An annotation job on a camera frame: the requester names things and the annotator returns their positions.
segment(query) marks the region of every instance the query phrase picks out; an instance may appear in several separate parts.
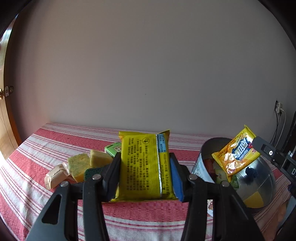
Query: colorful label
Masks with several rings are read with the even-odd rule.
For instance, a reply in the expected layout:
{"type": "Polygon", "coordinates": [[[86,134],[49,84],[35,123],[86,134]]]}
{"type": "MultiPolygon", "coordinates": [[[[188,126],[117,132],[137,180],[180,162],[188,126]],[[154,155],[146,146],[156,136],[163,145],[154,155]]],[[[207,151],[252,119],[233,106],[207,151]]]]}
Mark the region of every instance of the colorful label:
{"type": "Polygon", "coordinates": [[[166,152],[165,137],[163,134],[157,134],[158,153],[166,152]]]}
{"type": "Polygon", "coordinates": [[[115,157],[117,152],[121,152],[121,142],[116,142],[105,147],[105,153],[115,157]]]}
{"type": "Polygon", "coordinates": [[[249,142],[246,137],[241,139],[236,148],[232,150],[235,159],[242,160],[248,151],[252,148],[252,142],[249,142]]]}

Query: electrical outlet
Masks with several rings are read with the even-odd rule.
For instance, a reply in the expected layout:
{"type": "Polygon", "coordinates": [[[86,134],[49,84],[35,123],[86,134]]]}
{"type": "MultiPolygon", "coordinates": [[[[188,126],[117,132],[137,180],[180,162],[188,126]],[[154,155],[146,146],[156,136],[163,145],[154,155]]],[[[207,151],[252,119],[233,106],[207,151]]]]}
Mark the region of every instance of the electrical outlet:
{"type": "Polygon", "coordinates": [[[276,104],[274,105],[274,110],[276,111],[277,114],[280,114],[281,113],[281,108],[282,108],[282,103],[281,102],[278,102],[276,100],[276,104]]]}

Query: red and white striped fabric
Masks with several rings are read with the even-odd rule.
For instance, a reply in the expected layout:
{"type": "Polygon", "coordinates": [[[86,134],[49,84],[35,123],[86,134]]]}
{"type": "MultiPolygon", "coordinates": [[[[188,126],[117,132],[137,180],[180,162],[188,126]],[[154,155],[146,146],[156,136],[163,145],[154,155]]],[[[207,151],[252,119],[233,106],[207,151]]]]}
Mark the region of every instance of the red and white striped fabric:
{"type": "MultiPolygon", "coordinates": [[[[170,152],[191,170],[202,144],[211,137],[170,135],[170,152]]],[[[25,240],[53,191],[45,174],[70,156],[89,153],[118,141],[118,130],[48,123],[24,141],[0,167],[0,216],[17,240],[25,240]]],[[[264,231],[278,207],[289,197],[289,181],[272,167],[276,196],[255,219],[264,231]]],[[[180,240],[187,204],[174,201],[117,202],[103,205],[110,240],[180,240]]],[[[83,212],[78,206],[79,240],[85,240],[83,212]]],[[[213,219],[207,217],[205,240],[211,240],[213,219]]]]}

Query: wall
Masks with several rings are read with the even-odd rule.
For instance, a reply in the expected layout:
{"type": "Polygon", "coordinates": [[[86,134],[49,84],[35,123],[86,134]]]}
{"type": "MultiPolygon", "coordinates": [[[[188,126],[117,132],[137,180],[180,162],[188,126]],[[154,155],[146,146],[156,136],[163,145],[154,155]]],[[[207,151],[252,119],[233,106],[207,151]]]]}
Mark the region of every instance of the wall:
{"type": "Polygon", "coordinates": [[[257,0],[36,1],[12,40],[21,137],[46,122],[270,140],[295,50],[257,0]]]}

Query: blue gripper pad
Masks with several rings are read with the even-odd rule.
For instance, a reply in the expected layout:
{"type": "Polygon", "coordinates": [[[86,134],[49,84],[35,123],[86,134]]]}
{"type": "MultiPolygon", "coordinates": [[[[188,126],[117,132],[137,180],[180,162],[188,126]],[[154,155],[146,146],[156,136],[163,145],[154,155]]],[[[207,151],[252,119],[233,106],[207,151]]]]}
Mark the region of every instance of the blue gripper pad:
{"type": "Polygon", "coordinates": [[[172,174],[173,190],[174,190],[175,196],[179,199],[179,201],[183,202],[184,191],[183,191],[182,181],[177,171],[177,168],[175,166],[175,163],[171,157],[170,157],[170,170],[172,174]]]}

